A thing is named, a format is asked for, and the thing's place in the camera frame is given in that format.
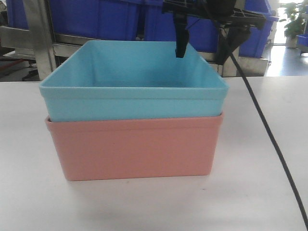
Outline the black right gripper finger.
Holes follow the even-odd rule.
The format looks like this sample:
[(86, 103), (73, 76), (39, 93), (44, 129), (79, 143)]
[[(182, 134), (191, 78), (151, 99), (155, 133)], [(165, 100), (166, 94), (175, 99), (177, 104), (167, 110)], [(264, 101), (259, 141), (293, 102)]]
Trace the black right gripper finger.
[(231, 27), (227, 29), (218, 29), (218, 48), (215, 55), (215, 63), (224, 65), (241, 44), (246, 42), (250, 37), (250, 27)]
[(176, 57), (183, 58), (189, 42), (189, 31), (187, 27), (187, 15), (173, 13), (173, 23), (176, 33)]

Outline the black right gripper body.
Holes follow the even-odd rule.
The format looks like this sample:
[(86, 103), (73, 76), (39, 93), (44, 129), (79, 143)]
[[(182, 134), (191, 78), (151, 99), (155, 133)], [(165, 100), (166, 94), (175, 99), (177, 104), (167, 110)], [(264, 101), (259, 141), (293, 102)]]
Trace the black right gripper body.
[(172, 13), (175, 27), (188, 28), (188, 18), (208, 19), (226, 28), (262, 29), (266, 18), (255, 13), (235, 7), (235, 0), (165, 0), (163, 13)]

